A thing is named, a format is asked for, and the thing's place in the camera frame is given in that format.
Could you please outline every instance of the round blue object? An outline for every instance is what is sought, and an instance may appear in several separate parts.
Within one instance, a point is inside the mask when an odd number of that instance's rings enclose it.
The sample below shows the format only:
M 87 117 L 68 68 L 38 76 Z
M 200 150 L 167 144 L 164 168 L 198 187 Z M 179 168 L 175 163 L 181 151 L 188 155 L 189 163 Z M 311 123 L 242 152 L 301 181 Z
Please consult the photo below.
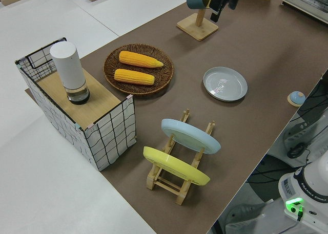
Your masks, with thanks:
M 305 95 L 302 92 L 294 91 L 290 94 L 290 99 L 296 104 L 303 104 L 305 102 Z

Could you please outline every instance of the light blue plate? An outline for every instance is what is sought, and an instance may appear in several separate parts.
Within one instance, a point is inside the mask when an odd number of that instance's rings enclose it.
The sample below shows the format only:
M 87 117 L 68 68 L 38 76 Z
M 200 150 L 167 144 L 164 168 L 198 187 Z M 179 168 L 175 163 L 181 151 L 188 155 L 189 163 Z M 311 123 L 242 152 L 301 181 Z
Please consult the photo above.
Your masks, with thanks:
M 162 130 L 179 144 L 194 151 L 204 148 L 205 154 L 214 154 L 221 149 L 220 143 L 206 132 L 179 120 L 163 119 Z

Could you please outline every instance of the yellow plate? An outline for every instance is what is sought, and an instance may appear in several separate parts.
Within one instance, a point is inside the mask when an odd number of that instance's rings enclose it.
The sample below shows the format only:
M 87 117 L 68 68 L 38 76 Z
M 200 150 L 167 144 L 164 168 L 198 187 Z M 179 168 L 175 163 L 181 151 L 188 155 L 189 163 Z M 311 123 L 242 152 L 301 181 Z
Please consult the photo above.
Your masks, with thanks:
M 210 178 L 200 170 L 154 148 L 145 146 L 143 148 L 143 156 L 151 163 L 154 163 L 184 180 L 191 180 L 194 184 L 206 185 L 210 180 Z

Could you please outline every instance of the gray plate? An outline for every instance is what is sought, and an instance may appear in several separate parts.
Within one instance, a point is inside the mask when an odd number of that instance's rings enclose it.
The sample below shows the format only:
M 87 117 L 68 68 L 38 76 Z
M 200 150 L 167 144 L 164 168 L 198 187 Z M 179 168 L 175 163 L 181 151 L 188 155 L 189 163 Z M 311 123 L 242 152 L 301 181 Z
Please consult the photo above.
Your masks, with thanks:
M 247 83 L 237 71 L 226 67 L 214 67 L 204 74 L 204 86 L 211 96 L 221 101 L 235 101 L 247 92 Z

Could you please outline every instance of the white cylindrical speaker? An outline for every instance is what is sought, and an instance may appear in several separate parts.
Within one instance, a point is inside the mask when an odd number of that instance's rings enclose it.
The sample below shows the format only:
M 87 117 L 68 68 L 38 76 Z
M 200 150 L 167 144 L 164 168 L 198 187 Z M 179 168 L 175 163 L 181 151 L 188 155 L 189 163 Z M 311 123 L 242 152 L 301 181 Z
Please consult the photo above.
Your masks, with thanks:
M 50 48 L 50 55 L 65 87 L 68 99 L 73 104 L 86 103 L 90 92 L 76 46 L 67 41 L 57 42 Z

